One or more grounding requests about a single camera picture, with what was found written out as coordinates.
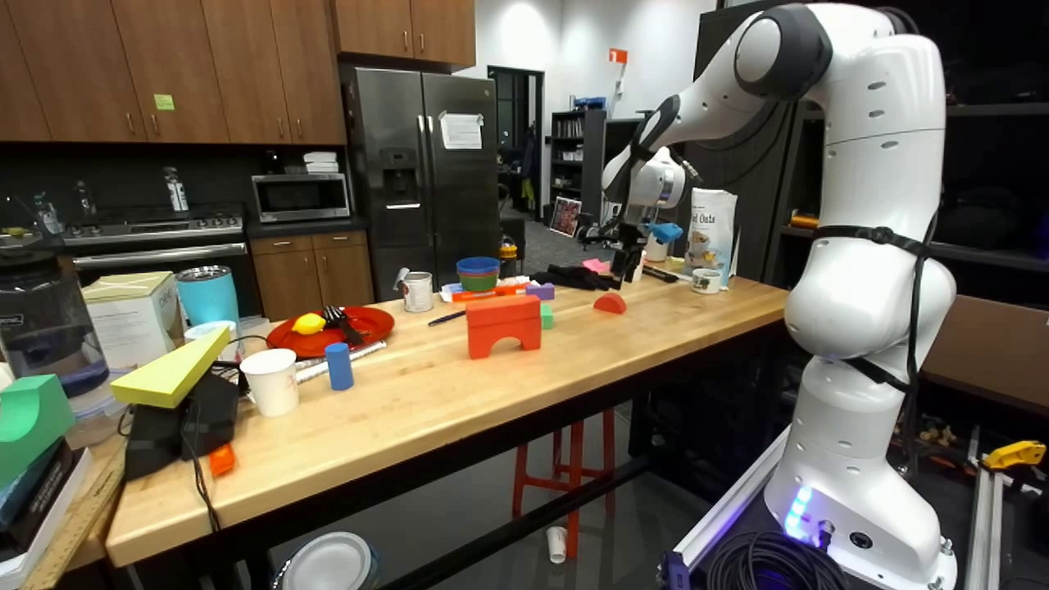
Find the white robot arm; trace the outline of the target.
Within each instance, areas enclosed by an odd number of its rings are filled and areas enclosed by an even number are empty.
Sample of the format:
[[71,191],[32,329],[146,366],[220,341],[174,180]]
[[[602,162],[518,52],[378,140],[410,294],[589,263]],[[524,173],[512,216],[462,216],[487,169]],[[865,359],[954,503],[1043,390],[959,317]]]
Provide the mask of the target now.
[[646,117],[602,191],[669,203],[649,173],[666,146],[728,140],[778,103],[824,111],[824,206],[785,311],[810,363],[765,505],[865,583],[946,586],[957,560],[937,510],[888,464],[901,400],[957,294],[927,252],[946,124],[937,45],[876,6],[765,6]]

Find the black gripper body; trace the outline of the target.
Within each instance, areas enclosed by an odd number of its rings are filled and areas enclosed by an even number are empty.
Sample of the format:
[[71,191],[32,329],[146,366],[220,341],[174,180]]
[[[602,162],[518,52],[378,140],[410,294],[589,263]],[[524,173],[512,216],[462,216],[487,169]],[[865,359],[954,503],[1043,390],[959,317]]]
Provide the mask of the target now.
[[612,239],[612,264],[637,269],[646,250],[646,233],[632,222],[623,222]]

